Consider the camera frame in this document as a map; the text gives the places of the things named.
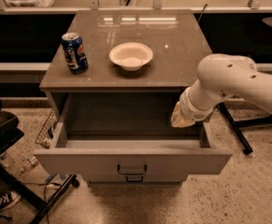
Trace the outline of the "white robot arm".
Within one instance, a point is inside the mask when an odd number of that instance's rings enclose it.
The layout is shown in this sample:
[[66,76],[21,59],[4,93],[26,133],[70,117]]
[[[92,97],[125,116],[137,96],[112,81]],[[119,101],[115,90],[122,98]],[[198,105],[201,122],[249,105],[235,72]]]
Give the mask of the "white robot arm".
[[272,75],[258,72],[255,62],[245,56],[208,55],[197,66],[197,80],[179,97],[171,125],[192,126],[232,96],[244,98],[272,115]]

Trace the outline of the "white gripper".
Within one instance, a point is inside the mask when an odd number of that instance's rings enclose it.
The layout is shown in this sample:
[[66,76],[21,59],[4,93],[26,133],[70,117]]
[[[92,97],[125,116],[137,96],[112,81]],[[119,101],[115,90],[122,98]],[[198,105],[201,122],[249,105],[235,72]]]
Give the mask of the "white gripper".
[[194,125],[195,121],[201,121],[210,115],[213,108],[201,110],[195,107],[189,96],[189,88],[187,88],[179,97],[179,102],[176,103],[172,116],[171,125],[175,128],[185,128]]

